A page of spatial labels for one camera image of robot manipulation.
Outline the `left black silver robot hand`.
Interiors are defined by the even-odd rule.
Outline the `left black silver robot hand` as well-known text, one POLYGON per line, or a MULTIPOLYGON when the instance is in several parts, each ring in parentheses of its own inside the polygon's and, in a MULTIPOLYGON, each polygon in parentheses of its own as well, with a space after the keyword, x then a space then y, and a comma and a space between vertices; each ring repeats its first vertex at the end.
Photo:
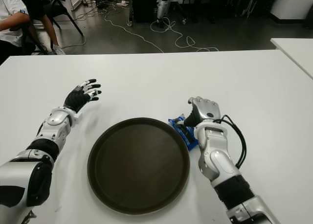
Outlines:
POLYGON ((63 106, 78 113, 88 102, 99 100, 98 95, 102 93, 100 87, 96 79, 80 83, 67 95, 63 106))

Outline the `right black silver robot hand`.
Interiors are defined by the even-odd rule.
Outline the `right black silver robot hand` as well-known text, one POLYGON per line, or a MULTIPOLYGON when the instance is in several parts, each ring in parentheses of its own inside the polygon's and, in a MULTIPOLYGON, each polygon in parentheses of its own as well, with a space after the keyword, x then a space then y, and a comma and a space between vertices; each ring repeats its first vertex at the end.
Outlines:
POLYGON ((195 127, 204 120, 214 121, 220 119, 221 113, 219 105, 209 99, 202 97, 191 97, 188 104, 192 105, 190 115, 184 119, 184 126, 195 127))

